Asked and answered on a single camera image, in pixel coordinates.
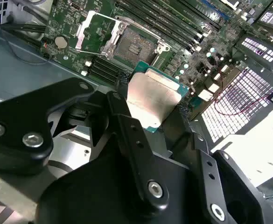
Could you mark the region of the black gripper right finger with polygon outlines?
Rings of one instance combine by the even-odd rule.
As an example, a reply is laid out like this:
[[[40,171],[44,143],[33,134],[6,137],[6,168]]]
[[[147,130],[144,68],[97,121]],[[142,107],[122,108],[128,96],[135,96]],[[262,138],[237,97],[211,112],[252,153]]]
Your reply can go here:
[[[273,209],[223,150],[211,153],[182,104],[162,123],[171,159],[189,169],[198,224],[273,224]]]

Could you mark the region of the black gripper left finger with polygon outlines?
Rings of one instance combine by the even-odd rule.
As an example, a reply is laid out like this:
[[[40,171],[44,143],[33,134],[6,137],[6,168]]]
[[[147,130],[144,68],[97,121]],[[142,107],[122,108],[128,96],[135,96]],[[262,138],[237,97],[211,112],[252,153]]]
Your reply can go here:
[[[0,170],[38,173],[49,160],[53,139],[78,125],[90,127],[97,158],[133,144],[149,146],[121,94],[101,93],[73,77],[0,102]]]

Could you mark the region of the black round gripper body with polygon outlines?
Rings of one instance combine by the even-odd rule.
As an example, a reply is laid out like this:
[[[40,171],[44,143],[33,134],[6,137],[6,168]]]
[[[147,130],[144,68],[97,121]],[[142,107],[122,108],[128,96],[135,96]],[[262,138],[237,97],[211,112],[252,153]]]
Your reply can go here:
[[[209,163],[191,151],[183,167],[133,144],[110,150],[53,182],[36,211],[38,224],[195,224],[205,215],[202,179]]]

